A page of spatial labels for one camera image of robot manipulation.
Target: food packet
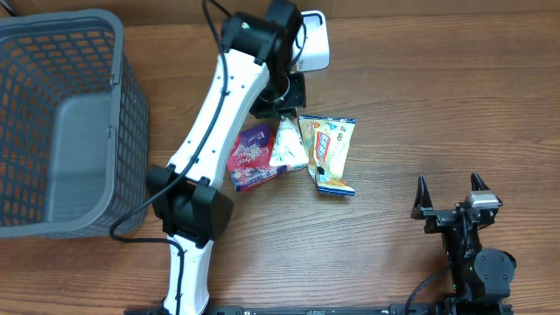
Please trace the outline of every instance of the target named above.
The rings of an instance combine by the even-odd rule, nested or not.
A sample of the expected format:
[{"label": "food packet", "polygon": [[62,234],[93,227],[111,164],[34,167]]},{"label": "food packet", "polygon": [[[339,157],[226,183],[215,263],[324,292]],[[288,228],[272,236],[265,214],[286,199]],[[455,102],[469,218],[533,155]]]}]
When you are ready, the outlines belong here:
[{"label": "food packet", "polygon": [[344,164],[354,132],[355,119],[301,115],[307,170],[322,193],[354,196],[355,190],[342,179]]},{"label": "food packet", "polygon": [[236,191],[247,191],[286,172],[286,166],[269,165],[273,143],[266,122],[239,133],[227,160]]},{"label": "food packet", "polygon": [[270,166],[286,165],[290,172],[301,170],[308,163],[309,158],[295,119],[292,121],[286,117],[280,117],[280,125],[276,133],[272,157],[270,157]]}]

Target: purple package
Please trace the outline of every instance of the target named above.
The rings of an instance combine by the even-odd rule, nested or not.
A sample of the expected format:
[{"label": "purple package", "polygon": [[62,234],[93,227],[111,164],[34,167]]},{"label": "purple package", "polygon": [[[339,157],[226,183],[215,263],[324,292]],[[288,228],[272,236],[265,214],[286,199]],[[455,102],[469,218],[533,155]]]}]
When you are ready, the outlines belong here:
[{"label": "purple package", "polygon": [[269,165],[273,144],[266,122],[239,133],[227,160],[236,191],[247,191],[286,172],[286,166]]}]

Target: cable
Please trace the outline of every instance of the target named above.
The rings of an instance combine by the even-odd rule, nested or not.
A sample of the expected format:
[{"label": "cable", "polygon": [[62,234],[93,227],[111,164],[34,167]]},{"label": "cable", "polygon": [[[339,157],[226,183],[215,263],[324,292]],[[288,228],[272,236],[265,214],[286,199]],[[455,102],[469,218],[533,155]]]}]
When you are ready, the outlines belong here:
[{"label": "cable", "polygon": [[183,169],[183,171],[171,183],[169,183],[164,189],[162,189],[158,193],[154,194],[153,196],[151,196],[151,198],[147,199],[140,206],[137,206],[134,210],[130,211],[129,213],[126,213],[124,216],[122,216],[117,221],[115,221],[115,223],[113,223],[113,225],[111,225],[111,228],[109,229],[109,232],[108,232],[109,235],[111,236],[111,238],[113,238],[114,240],[117,240],[119,242],[124,242],[124,243],[139,243],[139,242],[165,243],[165,244],[169,244],[169,245],[171,245],[171,246],[173,246],[177,249],[178,256],[179,256],[179,272],[178,272],[178,280],[177,280],[177,295],[175,297],[175,299],[177,301],[177,303],[176,303],[177,307],[176,307],[175,315],[179,315],[180,309],[181,309],[181,307],[180,307],[181,284],[182,284],[182,281],[183,281],[183,269],[184,269],[184,266],[185,266],[185,251],[183,250],[181,245],[176,241],[168,240],[166,238],[127,238],[127,237],[122,237],[122,236],[119,236],[119,235],[115,234],[115,231],[126,220],[130,219],[133,215],[135,215],[135,214],[137,214],[141,211],[144,211],[144,209],[149,204],[151,204],[155,200],[159,199],[160,197],[162,197],[163,195],[168,193],[174,186],[176,186],[179,183],[179,181],[193,167],[193,165],[196,162],[200,152],[204,148],[204,145],[205,145],[207,139],[210,137],[210,133],[212,133],[212,129],[214,128],[214,125],[216,124],[216,121],[218,120],[218,117],[220,116],[221,108],[223,106],[224,100],[226,99],[226,95],[228,94],[228,64],[226,62],[226,55],[224,53],[224,49],[223,49],[223,46],[222,46],[222,43],[221,43],[221,40],[220,40],[220,36],[218,35],[218,32],[216,31],[216,28],[214,26],[214,22],[212,21],[212,18],[208,14],[207,1],[209,1],[211,4],[215,5],[218,9],[222,10],[224,13],[226,13],[226,15],[231,16],[231,14],[229,14],[229,12],[224,7],[222,7],[221,5],[216,3],[215,0],[202,0],[202,10],[204,11],[204,16],[206,18],[206,21],[208,22],[208,26],[210,27],[210,31],[212,31],[213,38],[216,41],[216,45],[217,45],[218,51],[220,53],[221,64],[223,66],[223,78],[224,78],[224,83],[223,83],[223,88],[221,90],[220,100],[218,102],[218,106],[216,108],[216,111],[213,114],[212,121],[208,125],[208,129],[206,130],[204,136],[200,140],[199,146],[196,148],[196,150],[192,154],[192,157],[189,160],[188,164],[186,165],[185,169]]},{"label": "cable", "polygon": [[432,276],[430,276],[429,278],[427,278],[426,280],[424,280],[422,283],[420,283],[413,291],[412,294],[410,294],[409,299],[406,301],[406,305],[404,306],[404,315],[409,315],[409,308],[410,305],[412,304],[412,300],[414,299],[414,297],[417,295],[417,293],[426,285],[430,284],[430,282],[438,279],[439,277],[443,276],[452,266],[448,265],[447,267],[441,269],[440,271],[438,271],[437,273],[433,274]]},{"label": "cable", "polygon": [[[301,48],[299,49],[296,58],[294,58],[294,60],[291,61],[290,66],[288,66],[289,69],[294,67],[296,65],[296,62],[298,62],[299,57],[301,57],[301,53],[304,51],[305,42],[307,41],[307,26],[305,26],[305,23],[302,23],[301,25],[304,27],[304,43],[301,45]],[[299,48],[298,35],[296,35],[296,46],[297,48]]]}]

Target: gray plastic bin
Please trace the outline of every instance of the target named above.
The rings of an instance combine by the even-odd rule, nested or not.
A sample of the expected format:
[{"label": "gray plastic bin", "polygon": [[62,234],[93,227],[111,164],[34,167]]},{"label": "gray plastic bin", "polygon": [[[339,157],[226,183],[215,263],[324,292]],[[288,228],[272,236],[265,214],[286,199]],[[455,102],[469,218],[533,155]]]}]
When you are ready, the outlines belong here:
[{"label": "gray plastic bin", "polygon": [[144,200],[148,105],[123,44],[105,10],[0,19],[0,237],[105,235]]}]

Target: wooden table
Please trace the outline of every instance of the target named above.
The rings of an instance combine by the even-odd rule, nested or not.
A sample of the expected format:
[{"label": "wooden table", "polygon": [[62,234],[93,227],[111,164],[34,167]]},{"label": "wooden table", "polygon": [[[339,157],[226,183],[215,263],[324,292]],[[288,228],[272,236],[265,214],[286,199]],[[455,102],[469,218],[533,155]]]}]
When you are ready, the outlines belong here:
[{"label": "wooden table", "polygon": [[[512,253],[517,314],[560,307],[560,14],[329,21],[328,69],[306,74],[306,114],[357,118],[345,179],[353,198],[316,192],[306,171],[234,199],[213,251],[215,305],[402,303],[445,265],[439,235],[410,219],[417,176],[438,208],[476,170],[504,200],[482,231]],[[206,25],[134,27],[127,57],[150,100],[150,161],[165,165],[193,124],[215,67]],[[246,127],[256,120],[249,117]],[[163,236],[149,211],[136,236]],[[0,241],[0,312],[119,314],[167,292],[169,249],[108,237]],[[418,301],[450,291],[449,278]]]}]

